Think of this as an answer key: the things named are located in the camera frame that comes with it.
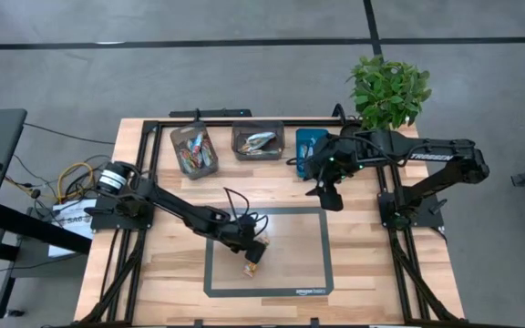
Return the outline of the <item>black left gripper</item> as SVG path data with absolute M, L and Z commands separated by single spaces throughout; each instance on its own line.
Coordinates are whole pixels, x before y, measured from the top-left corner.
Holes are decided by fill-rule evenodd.
M 255 237 L 256 222 L 252 217 L 240 217 L 223 227 L 223 243 L 234 253 L 244 251 L 248 263 L 258 263 L 266 245 L 259 243 Z

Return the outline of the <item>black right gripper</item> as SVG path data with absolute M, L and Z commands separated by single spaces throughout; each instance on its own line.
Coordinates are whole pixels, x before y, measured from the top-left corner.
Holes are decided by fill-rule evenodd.
M 333 183 L 324 182 L 341 182 L 365 167 L 358 158 L 354 140 L 326 135 L 314 144 L 312 155 L 305 159 L 305 179 L 318 181 L 305 195 L 319 196 L 324 210 L 340 211 L 344 207 L 341 195 Z

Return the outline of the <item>blue oatmeal raisin granola bar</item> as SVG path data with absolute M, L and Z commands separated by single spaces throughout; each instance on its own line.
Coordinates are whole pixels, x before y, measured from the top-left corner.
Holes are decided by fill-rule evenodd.
M 308 154 L 308 146 L 304 143 L 299 146 L 297 153 L 296 168 L 299 174 L 304 174 L 304 160 Z

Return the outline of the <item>green and red granola bar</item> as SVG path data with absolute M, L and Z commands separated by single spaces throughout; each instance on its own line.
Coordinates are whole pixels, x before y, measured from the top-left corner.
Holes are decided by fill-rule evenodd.
M 205 167 L 210 167 L 214 163 L 211 141 L 208 138 L 204 138 L 201 142 L 201 155 Z

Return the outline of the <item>red yellow green granola bar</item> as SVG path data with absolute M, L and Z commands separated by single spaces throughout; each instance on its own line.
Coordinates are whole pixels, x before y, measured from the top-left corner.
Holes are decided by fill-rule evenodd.
M 187 148 L 181 147 L 178 154 L 180 155 L 181 166 L 184 168 L 184 171 L 187 174 L 193 173 L 196 166 L 191 151 Z

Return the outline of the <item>tan silicone mat grey border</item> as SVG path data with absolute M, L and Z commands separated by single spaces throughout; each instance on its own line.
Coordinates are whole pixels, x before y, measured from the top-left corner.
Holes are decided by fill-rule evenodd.
M 270 239 L 257 272 L 218 242 L 206 243 L 204 292 L 211 298 L 327 296 L 334 289 L 327 215 L 320 208 L 258 209 Z

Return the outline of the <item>blue plastic bin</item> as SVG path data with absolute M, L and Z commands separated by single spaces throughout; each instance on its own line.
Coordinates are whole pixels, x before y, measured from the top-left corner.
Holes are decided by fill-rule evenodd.
M 305 143 L 308 147 L 310 145 L 315 146 L 317 141 L 320 138 L 323 138 L 327 133 L 328 131 L 322 128 L 299 128 L 297 129 L 295 132 L 296 161 L 297 161 L 297 153 L 298 153 L 298 149 L 300 145 Z M 304 174 L 299 174 L 297 172 L 297 176 L 299 178 L 303 178 Z

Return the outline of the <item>grey translucent plastic bin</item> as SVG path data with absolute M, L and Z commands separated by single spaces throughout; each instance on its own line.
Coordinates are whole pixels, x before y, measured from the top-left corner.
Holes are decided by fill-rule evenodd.
M 215 152 L 214 146 L 211 141 L 212 146 L 212 152 L 214 156 L 214 163 L 210 167 L 205 167 L 203 169 L 195 169 L 195 171 L 191 174 L 187 174 L 184 171 L 184 168 L 181 166 L 181 160 L 180 155 L 178 154 L 181 147 L 187 148 L 190 150 L 191 145 L 194 141 L 194 139 L 197 137 L 197 135 L 202 132 L 203 138 L 208 138 L 211 141 L 210 135 L 208 133 L 208 130 L 203 122 L 194 122 L 187 126 L 174 129 L 170 133 L 170 139 L 172 142 L 172 145 L 174 147 L 174 152 L 177 158 L 177 161 L 180 166 L 180 171 L 189 179 L 196 180 L 203 177 L 206 177 L 208 175 L 211 175 L 218 171 L 219 168 L 219 161 L 218 156 Z
M 276 137 L 267 142 L 261 148 L 263 149 L 282 149 L 278 155 L 267 156 L 245 156 L 238 153 L 238 148 L 248 145 L 246 139 L 257 133 L 271 131 Z M 232 125 L 232 151 L 239 161 L 253 160 L 278 160 L 283 155 L 284 149 L 284 125 L 282 121 L 277 120 L 247 120 L 235 121 Z

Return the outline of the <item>potted tree in black pot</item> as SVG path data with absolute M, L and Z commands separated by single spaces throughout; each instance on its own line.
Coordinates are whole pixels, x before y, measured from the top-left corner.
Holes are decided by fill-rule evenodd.
M 349 79 L 354 82 L 350 98 L 364 129 L 413 125 L 432 94 L 427 70 L 382 56 L 360 57 Z

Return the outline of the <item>white paper box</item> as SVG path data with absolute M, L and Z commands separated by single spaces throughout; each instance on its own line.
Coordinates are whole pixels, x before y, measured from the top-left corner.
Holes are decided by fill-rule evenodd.
M 91 228 L 93 217 L 85 212 L 85 208 L 94 208 L 96 203 L 96 199 L 84 199 L 55 205 L 53 207 L 55 218 L 51 220 L 51 223 L 91 240 L 93 238 Z

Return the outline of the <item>black desk leg beam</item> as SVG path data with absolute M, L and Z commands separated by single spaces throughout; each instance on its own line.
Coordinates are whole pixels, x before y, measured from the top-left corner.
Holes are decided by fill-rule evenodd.
M 0 243 L 0 260 L 8 262 L 0 290 L 0 319 L 9 311 L 16 279 L 42 275 L 48 264 L 87 255 L 91 246 L 90 239 L 40 220 L 33 208 L 21 213 L 0 204 L 0 232 L 17 237 L 15 245 Z

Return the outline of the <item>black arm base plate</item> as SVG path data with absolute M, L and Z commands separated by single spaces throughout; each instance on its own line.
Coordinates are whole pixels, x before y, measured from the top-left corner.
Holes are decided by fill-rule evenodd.
M 138 231 L 152 226 L 154 207 L 135 200 L 119 201 L 98 198 L 94 207 L 85 208 L 85 213 L 92 216 L 92 230 Z
M 447 199 L 439 200 L 436 196 L 430 196 L 423 199 L 416 208 L 401 208 L 395 204 L 393 193 L 385 192 L 377 195 L 382 225 L 387 229 L 397 231 L 413 227 L 443 227 L 441 208 L 447 201 Z

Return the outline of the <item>black aluminium table frame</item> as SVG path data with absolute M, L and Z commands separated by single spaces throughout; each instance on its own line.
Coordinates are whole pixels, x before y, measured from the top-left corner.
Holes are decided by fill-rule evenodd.
M 174 120 L 166 119 L 158 146 L 159 184 L 188 202 L 221 207 L 226 189 L 239 191 L 254 207 L 311 208 L 312 187 L 298 179 L 284 161 L 237 160 L 231 150 L 232 124 L 213 118 L 207 129 L 220 159 L 219 170 L 206 178 L 185 178 L 170 142 Z M 328 212 L 334 289 L 327 296 L 211 298 L 203 290 L 207 241 L 175 217 L 158 211 L 149 229 L 138 272 L 135 295 L 122 290 L 116 310 L 104 321 L 129 321 L 135 326 L 176 326 L 201 321 L 221 325 L 401 324 L 420 317 L 420 296 L 392 256 L 389 235 L 380 222 L 376 196 L 427 175 L 424 163 L 404 169 L 364 169 L 339 186 L 344 208 Z

